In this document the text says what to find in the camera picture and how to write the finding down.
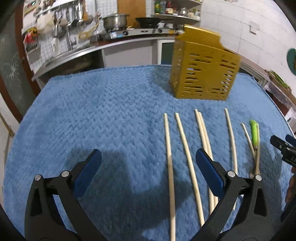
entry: chopstick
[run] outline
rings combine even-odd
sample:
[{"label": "chopstick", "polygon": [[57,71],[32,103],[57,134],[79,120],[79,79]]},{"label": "chopstick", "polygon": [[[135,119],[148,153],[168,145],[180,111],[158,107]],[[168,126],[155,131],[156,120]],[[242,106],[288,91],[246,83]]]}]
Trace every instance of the chopstick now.
[{"label": "chopstick", "polygon": [[[195,109],[194,111],[195,111],[195,117],[196,117],[196,120],[198,123],[198,127],[200,130],[200,136],[202,139],[202,146],[203,146],[205,152],[213,160],[212,150],[210,147],[210,143],[208,142],[207,130],[205,128],[205,123],[203,121],[202,114],[200,112],[198,112],[197,109]],[[213,212],[214,208],[215,208],[215,198],[214,198],[214,195],[213,195],[211,189],[209,188],[209,212],[210,212],[210,214]]]},{"label": "chopstick", "polygon": [[174,188],[174,171],[172,150],[170,145],[170,130],[168,126],[168,114],[164,113],[165,123],[165,143],[167,149],[167,161],[168,161],[168,186],[170,194],[170,241],[176,240],[176,207],[175,207],[175,188]]},{"label": "chopstick", "polygon": [[203,215],[203,210],[202,210],[202,201],[200,198],[200,191],[198,188],[198,183],[197,183],[197,179],[196,179],[196,175],[195,175],[195,170],[194,170],[194,166],[192,163],[192,158],[191,158],[191,154],[189,151],[189,147],[188,147],[188,143],[186,140],[186,136],[183,130],[183,126],[181,123],[181,119],[178,113],[175,113],[175,117],[177,120],[177,124],[178,124],[178,128],[180,131],[180,135],[181,135],[181,139],[182,139],[182,143],[185,149],[185,154],[187,157],[187,162],[188,162],[188,167],[189,167],[189,171],[190,171],[190,175],[191,175],[191,180],[192,180],[192,185],[193,185],[193,190],[194,190],[194,194],[195,194],[195,199],[196,199],[196,205],[197,205],[197,212],[198,212],[198,216],[199,216],[199,220],[200,220],[200,226],[202,227],[205,223],[205,218]]},{"label": "chopstick", "polygon": [[257,125],[257,136],[258,136],[258,148],[256,153],[256,164],[255,164],[255,175],[260,175],[259,162],[260,162],[260,131],[259,124]]},{"label": "chopstick", "polygon": [[234,140],[232,125],[231,125],[230,116],[229,116],[229,113],[228,113],[228,109],[227,108],[225,108],[225,114],[226,114],[226,119],[227,119],[227,124],[228,124],[228,130],[229,130],[229,135],[230,135],[230,141],[231,141],[233,167],[234,167],[234,172],[237,175],[237,173],[238,173],[238,167],[237,167],[237,149],[236,149],[236,146],[235,146],[235,140]]},{"label": "chopstick", "polygon": [[255,151],[254,151],[254,147],[253,147],[251,138],[249,136],[249,133],[248,133],[248,131],[247,131],[246,126],[244,125],[244,123],[241,123],[241,125],[242,125],[242,128],[244,129],[244,133],[245,133],[246,138],[247,138],[247,141],[249,143],[249,146],[250,146],[250,149],[251,149],[251,152],[252,152],[253,159],[255,160],[256,159],[256,154],[255,154]]}]

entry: metal screw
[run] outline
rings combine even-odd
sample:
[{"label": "metal screw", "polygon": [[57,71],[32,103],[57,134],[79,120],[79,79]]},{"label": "metal screw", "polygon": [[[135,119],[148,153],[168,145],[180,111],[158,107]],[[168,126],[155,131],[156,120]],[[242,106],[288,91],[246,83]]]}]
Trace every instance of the metal screw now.
[{"label": "metal screw", "polygon": [[39,175],[39,174],[36,175],[34,179],[35,179],[36,181],[39,181],[39,180],[41,179],[41,175]]},{"label": "metal screw", "polygon": [[233,172],[233,171],[229,171],[229,172],[227,173],[227,175],[230,176],[230,177],[235,177],[235,172]]},{"label": "metal screw", "polygon": [[63,171],[62,172],[62,177],[67,177],[67,176],[69,176],[69,172],[68,171]]},{"label": "metal screw", "polygon": [[262,177],[260,175],[256,175],[255,178],[257,179],[257,181],[261,181],[262,180]]}]

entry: bottle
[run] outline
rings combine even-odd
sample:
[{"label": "bottle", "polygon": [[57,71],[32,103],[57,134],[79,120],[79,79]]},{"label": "bottle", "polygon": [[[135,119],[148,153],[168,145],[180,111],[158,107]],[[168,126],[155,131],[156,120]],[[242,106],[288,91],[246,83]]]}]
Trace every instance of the bottle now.
[{"label": "bottle", "polygon": [[173,9],[173,15],[178,15],[177,8],[175,8],[175,7],[174,7],[174,9]]},{"label": "bottle", "polygon": [[168,1],[167,8],[165,9],[166,14],[173,14],[174,9],[172,8],[172,2]]},{"label": "bottle", "polygon": [[154,3],[154,13],[160,14],[160,2],[159,1],[155,1],[155,3]]},{"label": "bottle", "polygon": [[165,14],[165,6],[166,6],[166,1],[165,0],[162,0],[160,2],[160,7],[161,7],[160,14]]},{"label": "bottle", "polygon": [[195,11],[194,18],[200,21],[200,11]]},{"label": "bottle", "polygon": [[189,11],[189,12],[187,13],[187,17],[189,17],[189,18],[194,18],[194,13],[193,13],[192,11]]}]

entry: cooking pot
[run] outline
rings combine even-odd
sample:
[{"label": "cooking pot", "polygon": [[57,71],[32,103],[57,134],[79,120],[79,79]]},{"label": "cooking pot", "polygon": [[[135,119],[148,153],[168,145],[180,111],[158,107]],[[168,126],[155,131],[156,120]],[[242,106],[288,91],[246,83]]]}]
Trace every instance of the cooking pot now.
[{"label": "cooking pot", "polygon": [[114,28],[125,28],[127,25],[126,18],[128,17],[128,14],[111,14],[103,18],[104,21],[104,28],[108,32],[109,30],[112,30]]}]

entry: blue towel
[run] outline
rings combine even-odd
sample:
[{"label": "blue towel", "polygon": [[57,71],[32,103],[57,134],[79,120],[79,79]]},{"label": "blue towel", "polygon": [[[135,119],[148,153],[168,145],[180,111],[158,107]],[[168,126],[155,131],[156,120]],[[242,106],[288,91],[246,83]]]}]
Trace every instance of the blue towel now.
[{"label": "blue towel", "polygon": [[[180,133],[178,112],[195,160],[201,148],[194,109],[202,112],[214,160],[232,170],[227,107],[232,121],[239,176],[253,167],[251,151],[240,123],[250,133],[249,120],[260,124],[260,171],[274,225],[284,207],[290,166],[272,147],[272,135],[290,134],[271,99],[248,75],[238,74],[227,101],[176,99],[169,86],[170,67],[137,66],[97,69],[52,78],[25,115],[9,154],[4,180],[4,207],[24,234],[25,208],[36,174],[58,176],[84,161],[94,148],[102,165],[79,203],[109,240],[169,240],[169,192],[163,114],[168,113],[176,195],[176,240],[187,241],[200,229],[192,182]],[[208,189],[194,168],[205,219]],[[73,230],[61,202],[62,219]],[[230,228],[233,211],[224,230]]]}]

